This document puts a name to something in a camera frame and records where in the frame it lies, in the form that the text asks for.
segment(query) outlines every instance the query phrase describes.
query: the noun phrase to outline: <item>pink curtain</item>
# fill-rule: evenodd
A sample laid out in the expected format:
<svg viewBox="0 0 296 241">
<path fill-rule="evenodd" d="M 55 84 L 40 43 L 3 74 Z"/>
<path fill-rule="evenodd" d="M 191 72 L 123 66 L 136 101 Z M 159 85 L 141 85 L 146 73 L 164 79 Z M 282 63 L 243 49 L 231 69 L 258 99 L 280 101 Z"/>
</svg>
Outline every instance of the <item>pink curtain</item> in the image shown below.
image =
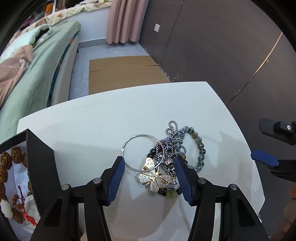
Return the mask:
<svg viewBox="0 0 296 241">
<path fill-rule="evenodd" d="M 107 42 L 137 42 L 148 0 L 113 0 L 108 19 Z"/>
</svg>

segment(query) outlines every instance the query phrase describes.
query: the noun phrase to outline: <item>baseboard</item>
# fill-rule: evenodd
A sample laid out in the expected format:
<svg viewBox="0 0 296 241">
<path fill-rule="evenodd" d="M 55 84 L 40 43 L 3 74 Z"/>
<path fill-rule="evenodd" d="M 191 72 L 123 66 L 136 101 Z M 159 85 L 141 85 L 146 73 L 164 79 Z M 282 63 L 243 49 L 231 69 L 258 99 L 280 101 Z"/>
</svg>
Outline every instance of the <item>baseboard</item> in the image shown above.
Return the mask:
<svg viewBox="0 0 296 241">
<path fill-rule="evenodd" d="M 78 43 L 78 48 L 87 48 L 87 47 L 92 47 L 92 46 L 97 46 L 101 44 L 106 44 L 106 39 L 93 39 L 93 40 L 88 40 L 88 41 L 83 41 Z"/>
</svg>

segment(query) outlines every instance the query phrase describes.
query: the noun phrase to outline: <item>butterfly brooch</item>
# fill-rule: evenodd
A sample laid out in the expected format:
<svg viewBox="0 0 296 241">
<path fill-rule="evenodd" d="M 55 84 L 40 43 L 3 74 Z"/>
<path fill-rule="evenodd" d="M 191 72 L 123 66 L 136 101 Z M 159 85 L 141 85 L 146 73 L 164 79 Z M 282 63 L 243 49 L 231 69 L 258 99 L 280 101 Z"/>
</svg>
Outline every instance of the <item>butterfly brooch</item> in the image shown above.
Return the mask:
<svg viewBox="0 0 296 241">
<path fill-rule="evenodd" d="M 148 157 L 142 168 L 143 171 L 147 170 L 147 172 L 143 172 L 138 176 L 138 182 L 149 186 L 150 192 L 157 193 L 160 188 L 171 184 L 174 181 L 174 177 L 171 175 L 162 175 L 164 172 L 160 172 L 159 168 L 148 171 L 153 167 L 155 167 L 154 161 Z"/>
</svg>

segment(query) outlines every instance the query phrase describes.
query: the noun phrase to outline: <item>dark gray wall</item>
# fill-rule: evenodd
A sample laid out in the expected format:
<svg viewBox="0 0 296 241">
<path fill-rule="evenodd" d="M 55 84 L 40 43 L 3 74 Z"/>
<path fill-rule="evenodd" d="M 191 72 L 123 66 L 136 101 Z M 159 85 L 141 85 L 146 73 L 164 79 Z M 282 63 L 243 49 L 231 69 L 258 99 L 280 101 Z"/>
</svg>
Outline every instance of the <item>dark gray wall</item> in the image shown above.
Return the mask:
<svg viewBox="0 0 296 241">
<path fill-rule="evenodd" d="M 296 120 L 296 53 L 284 35 L 251 79 L 276 43 L 280 29 L 249 0 L 181 2 L 149 0 L 140 44 L 172 82 L 208 82 L 228 107 L 251 150 L 295 159 L 296 147 L 263 136 L 258 128 L 263 117 L 288 123 Z M 153 31 L 156 23 L 160 24 L 159 33 Z M 267 233 L 273 234 L 282 227 L 292 183 L 273 177 L 266 166 L 257 167 L 266 197 L 260 214 Z"/>
</svg>

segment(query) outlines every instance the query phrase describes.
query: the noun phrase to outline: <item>brown blanket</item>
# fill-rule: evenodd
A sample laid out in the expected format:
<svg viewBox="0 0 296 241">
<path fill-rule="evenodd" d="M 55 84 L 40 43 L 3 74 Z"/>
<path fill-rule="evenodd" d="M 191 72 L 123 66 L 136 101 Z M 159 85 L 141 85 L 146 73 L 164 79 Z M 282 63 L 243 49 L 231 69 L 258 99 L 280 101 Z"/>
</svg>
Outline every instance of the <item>brown blanket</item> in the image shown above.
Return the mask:
<svg viewBox="0 0 296 241">
<path fill-rule="evenodd" d="M 21 47 L 11 58 L 0 63 L 0 108 L 33 59 L 32 45 Z"/>
</svg>

